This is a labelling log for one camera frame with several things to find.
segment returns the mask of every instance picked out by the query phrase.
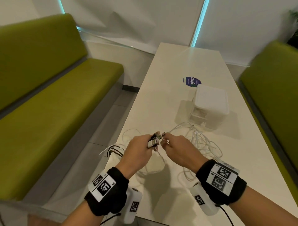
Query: person's left hand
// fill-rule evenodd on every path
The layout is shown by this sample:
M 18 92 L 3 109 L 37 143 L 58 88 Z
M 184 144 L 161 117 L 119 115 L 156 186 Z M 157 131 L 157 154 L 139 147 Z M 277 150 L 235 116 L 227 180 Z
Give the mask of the person's left hand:
M 134 137 L 128 144 L 123 157 L 116 168 L 130 179 L 137 171 L 142 169 L 152 156 L 152 148 L 147 148 L 152 135 Z

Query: black and white marker tag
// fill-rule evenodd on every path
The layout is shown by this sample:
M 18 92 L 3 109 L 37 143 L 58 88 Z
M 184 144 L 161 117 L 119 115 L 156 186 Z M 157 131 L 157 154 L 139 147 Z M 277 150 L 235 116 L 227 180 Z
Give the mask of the black and white marker tag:
M 100 202 L 109 190 L 116 184 L 106 172 L 102 171 L 89 185 L 88 189 L 95 199 Z
M 232 170 L 230 167 L 232 166 L 229 165 L 228 167 L 222 163 L 215 164 L 206 181 L 227 196 L 230 195 L 233 184 L 239 173 L 238 169 L 235 170 L 234 168 L 234 170 Z

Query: hand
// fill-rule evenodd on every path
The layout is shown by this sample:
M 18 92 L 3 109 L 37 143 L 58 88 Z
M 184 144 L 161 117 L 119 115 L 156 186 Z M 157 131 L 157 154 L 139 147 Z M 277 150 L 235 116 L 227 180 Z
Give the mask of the hand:
M 128 144 L 123 157 L 116 168 L 130 179 L 137 171 L 142 169 L 152 156 L 152 148 L 147 148 L 152 135 L 134 137 Z
M 161 145 L 166 151 L 168 157 L 178 165 L 190 169 L 195 174 L 201 166 L 208 161 L 193 144 L 184 136 L 174 136 L 166 133 L 162 140 Z

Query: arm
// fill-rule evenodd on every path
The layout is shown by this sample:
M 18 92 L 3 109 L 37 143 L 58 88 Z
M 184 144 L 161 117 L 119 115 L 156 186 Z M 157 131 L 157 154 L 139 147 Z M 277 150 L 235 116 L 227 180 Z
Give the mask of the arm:
M 169 141 L 169 144 L 164 140 L 161 143 L 168 157 L 195 174 L 208 161 L 185 137 L 166 133 L 164 139 Z M 298 225 L 296 217 L 249 186 L 241 198 L 229 206 L 246 226 Z
M 152 149 L 147 148 L 151 135 L 134 137 L 128 144 L 123 157 L 116 168 L 128 180 L 142 169 L 152 156 Z M 62 226 L 98 226 L 104 216 L 95 216 L 84 200 L 62 223 Z

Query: white lid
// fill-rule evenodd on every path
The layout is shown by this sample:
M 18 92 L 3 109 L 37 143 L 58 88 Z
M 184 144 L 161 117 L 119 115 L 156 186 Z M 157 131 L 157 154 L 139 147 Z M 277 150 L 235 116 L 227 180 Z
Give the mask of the white lid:
M 198 85 L 193 103 L 200 109 L 229 114 L 228 95 L 224 89 Z

